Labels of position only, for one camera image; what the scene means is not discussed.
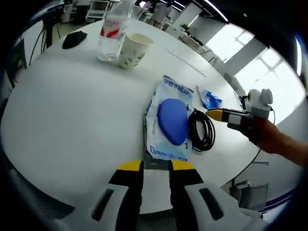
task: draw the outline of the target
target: white round table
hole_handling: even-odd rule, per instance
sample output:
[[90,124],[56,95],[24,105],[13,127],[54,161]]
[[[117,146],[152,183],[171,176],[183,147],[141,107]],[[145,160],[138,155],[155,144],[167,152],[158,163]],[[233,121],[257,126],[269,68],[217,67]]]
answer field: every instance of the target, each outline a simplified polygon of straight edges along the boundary
[[[127,71],[101,62],[95,55],[101,26],[83,27],[88,36],[73,49],[63,50],[61,39],[39,56],[20,77],[2,118],[2,144],[12,164],[37,188],[70,205],[93,185],[107,183],[119,164],[142,159],[142,115],[163,75],[194,90],[199,110],[205,111],[196,84],[220,97],[222,107],[241,109],[206,60],[143,22],[133,20],[129,27],[154,40],[139,66]],[[213,123],[213,148],[189,160],[203,180],[220,187],[252,162],[258,148],[225,123]],[[142,204],[141,213],[170,209],[164,200],[169,198]]]

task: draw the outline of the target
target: hand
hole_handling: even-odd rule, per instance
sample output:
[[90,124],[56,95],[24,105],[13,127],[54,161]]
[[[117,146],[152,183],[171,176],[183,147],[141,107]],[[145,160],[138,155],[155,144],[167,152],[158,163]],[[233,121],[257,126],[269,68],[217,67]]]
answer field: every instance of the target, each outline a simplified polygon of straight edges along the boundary
[[253,137],[251,138],[257,146],[267,153],[281,152],[284,135],[270,121],[256,118],[253,126]]

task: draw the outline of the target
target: blue oval pad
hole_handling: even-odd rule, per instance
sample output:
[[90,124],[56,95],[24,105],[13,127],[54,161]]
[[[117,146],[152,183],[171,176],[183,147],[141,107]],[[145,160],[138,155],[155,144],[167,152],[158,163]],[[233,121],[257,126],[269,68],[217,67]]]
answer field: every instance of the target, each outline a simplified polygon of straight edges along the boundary
[[187,110],[181,100],[164,100],[158,107],[157,118],[161,131],[173,145],[179,146],[186,140]]

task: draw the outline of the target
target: yellow tool tip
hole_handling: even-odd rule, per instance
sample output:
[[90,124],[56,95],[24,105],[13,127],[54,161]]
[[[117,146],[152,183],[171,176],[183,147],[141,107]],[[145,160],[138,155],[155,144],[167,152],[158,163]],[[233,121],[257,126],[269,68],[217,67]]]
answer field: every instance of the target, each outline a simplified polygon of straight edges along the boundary
[[206,112],[207,116],[214,120],[222,121],[222,110],[221,109],[211,109]]

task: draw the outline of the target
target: window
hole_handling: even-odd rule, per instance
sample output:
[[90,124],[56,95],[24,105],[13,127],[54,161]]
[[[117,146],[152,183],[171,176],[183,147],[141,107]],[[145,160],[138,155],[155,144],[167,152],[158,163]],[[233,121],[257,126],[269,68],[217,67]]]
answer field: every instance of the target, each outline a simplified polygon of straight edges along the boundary
[[225,25],[206,44],[225,63],[245,46],[254,35],[232,24]]
[[259,56],[239,71],[235,78],[246,92],[250,89],[269,88],[273,94],[276,123],[283,121],[302,102],[306,92],[297,74],[272,48],[265,49]]

